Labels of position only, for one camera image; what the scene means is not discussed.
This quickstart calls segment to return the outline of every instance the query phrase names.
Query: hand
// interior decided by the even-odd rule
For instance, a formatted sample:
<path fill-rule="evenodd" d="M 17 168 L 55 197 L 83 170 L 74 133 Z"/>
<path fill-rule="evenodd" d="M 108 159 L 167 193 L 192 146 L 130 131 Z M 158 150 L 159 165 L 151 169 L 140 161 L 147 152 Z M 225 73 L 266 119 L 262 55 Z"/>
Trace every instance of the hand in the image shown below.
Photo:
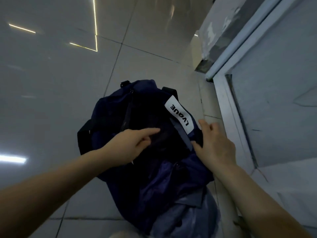
<path fill-rule="evenodd" d="M 207 124 L 199 120 L 203 132 L 204 145 L 192 142 L 199 159 L 212 172 L 218 173 L 226 168 L 236 166 L 236 147 L 222 133 L 218 123 Z"/>
<path fill-rule="evenodd" d="M 159 128 L 126 129 L 114 136 L 100 151 L 108 157 L 112 167 L 125 165 L 139 156 L 151 144 L 150 135 L 158 132 Z"/>

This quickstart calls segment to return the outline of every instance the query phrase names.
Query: forearm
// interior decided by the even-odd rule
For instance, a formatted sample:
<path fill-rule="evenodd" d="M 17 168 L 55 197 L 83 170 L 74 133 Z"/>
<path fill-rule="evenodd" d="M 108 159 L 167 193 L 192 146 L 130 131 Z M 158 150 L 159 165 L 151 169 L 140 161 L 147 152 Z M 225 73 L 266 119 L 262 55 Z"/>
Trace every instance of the forearm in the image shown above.
<path fill-rule="evenodd" d="M 105 170 L 98 151 L 0 192 L 0 236 L 26 237 L 90 180 Z"/>
<path fill-rule="evenodd" d="M 216 176 L 256 237 L 310 237 L 242 168 L 234 165 Z"/>

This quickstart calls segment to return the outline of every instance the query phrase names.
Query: navy blue bag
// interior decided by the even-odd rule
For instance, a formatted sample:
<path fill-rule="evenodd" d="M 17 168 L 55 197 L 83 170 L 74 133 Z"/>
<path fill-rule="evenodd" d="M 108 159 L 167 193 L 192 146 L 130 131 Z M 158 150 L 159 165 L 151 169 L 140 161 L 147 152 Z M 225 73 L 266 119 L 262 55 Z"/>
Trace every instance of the navy blue bag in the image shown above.
<path fill-rule="evenodd" d="M 180 197 L 206 186 L 212 173 L 190 143 L 202 144 L 193 117 L 179 104 L 177 92 L 154 80 L 125 81 L 101 98 L 92 117 L 77 133 L 80 153 L 99 149 L 125 129 L 161 128 L 133 163 L 111 168 L 98 178 L 109 187 L 121 215 L 149 234 L 158 215 Z"/>

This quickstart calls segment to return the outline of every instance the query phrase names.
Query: white label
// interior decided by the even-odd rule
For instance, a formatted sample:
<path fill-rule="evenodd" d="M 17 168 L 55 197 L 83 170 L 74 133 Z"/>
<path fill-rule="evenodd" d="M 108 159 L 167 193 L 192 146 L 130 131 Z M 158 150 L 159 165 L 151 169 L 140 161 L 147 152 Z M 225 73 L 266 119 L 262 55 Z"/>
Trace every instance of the white label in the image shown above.
<path fill-rule="evenodd" d="M 165 108 L 178 119 L 180 124 L 183 126 L 185 132 L 189 134 L 194 129 L 192 117 L 188 112 L 180 105 L 174 96 L 171 96 L 165 103 Z"/>

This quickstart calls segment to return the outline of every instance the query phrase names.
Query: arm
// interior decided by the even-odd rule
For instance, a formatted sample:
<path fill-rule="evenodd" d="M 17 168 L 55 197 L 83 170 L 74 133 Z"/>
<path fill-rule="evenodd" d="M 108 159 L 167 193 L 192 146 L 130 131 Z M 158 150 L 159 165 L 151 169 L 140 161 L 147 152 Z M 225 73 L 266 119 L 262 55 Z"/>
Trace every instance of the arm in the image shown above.
<path fill-rule="evenodd" d="M 28 237 L 94 177 L 133 161 L 150 145 L 149 136 L 159 131 L 158 128 L 127 129 L 101 149 L 0 191 L 0 237 Z"/>
<path fill-rule="evenodd" d="M 204 146 L 193 142 L 197 156 L 230 193 L 256 237 L 311 237 L 302 226 L 262 190 L 236 164 L 235 145 L 219 131 L 219 125 L 199 121 Z"/>

